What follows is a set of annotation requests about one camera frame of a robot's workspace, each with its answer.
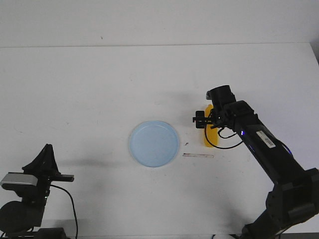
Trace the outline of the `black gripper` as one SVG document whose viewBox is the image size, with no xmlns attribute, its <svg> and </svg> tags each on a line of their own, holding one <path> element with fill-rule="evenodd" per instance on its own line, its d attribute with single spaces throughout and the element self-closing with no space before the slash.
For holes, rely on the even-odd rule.
<svg viewBox="0 0 319 239">
<path fill-rule="evenodd" d="M 35 159 L 22 167 L 22 182 L 38 182 L 40 179 L 57 182 L 73 182 L 74 175 L 61 174 L 58 170 L 52 144 L 46 144 Z"/>
<path fill-rule="evenodd" d="M 212 123 L 211 129 L 227 127 L 229 129 L 235 129 L 235 106 L 224 106 L 223 108 L 213 106 L 211 110 L 211 116 L 209 120 Z M 205 118 L 205 111 L 196 111 L 196 118 Z M 196 122 L 196 128 L 204 129 L 204 122 Z"/>
</svg>

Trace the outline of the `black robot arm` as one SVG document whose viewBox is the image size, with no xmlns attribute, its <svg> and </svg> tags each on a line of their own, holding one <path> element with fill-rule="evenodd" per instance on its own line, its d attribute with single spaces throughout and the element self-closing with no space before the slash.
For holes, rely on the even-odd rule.
<svg viewBox="0 0 319 239">
<path fill-rule="evenodd" d="M 1 207 L 1 238 L 67 238 L 64 228 L 42 228 L 41 224 L 53 182 L 73 181 L 74 175 L 59 172 L 51 144 L 46 144 L 39 155 L 22 168 L 22 172 L 9 172 L 0 185 L 5 190 L 15 192 L 21 201 L 11 201 Z"/>
<path fill-rule="evenodd" d="M 246 224 L 240 239 L 274 239 L 290 227 L 319 213 L 319 171 L 305 170 L 288 147 L 278 140 L 245 102 L 237 101 L 228 85 L 206 93 L 213 108 L 206 117 L 196 111 L 196 128 L 229 128 L 242 140 L 274 184 L 265 211 Z"/>
</svg>

